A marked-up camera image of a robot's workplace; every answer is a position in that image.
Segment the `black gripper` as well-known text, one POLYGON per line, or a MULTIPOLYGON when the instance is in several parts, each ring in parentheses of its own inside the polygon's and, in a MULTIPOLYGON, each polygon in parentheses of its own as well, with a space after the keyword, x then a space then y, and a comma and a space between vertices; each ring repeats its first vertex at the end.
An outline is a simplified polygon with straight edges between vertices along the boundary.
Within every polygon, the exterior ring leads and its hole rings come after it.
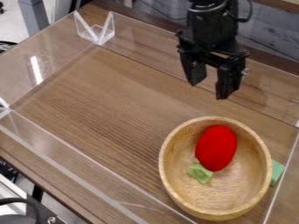
POLYGON ((248 56, 236 43, 239 23, 248 20, 249 17, 239 17, 237 7, 191 7, 187 29, 176 32, 181 68, 189 84, 196 86, 207 78, 205 65, 217 67, 217 100, 225 100, 239 90, 245 66, 229 64, 248 56))

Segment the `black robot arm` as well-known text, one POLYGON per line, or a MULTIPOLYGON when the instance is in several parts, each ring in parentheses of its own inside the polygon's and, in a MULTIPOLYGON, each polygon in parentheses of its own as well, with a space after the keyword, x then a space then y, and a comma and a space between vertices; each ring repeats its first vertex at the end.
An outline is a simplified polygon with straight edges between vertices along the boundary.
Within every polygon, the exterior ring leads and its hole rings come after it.
POLYGON ((216 99, 224 100, 239 90, 247 75, 249 52, 239 46, 239 0, 189 0, 187 28, 176 32, 177 53, 187 81, 196 86, 207 78, 207 66, 217 69, 216 99))

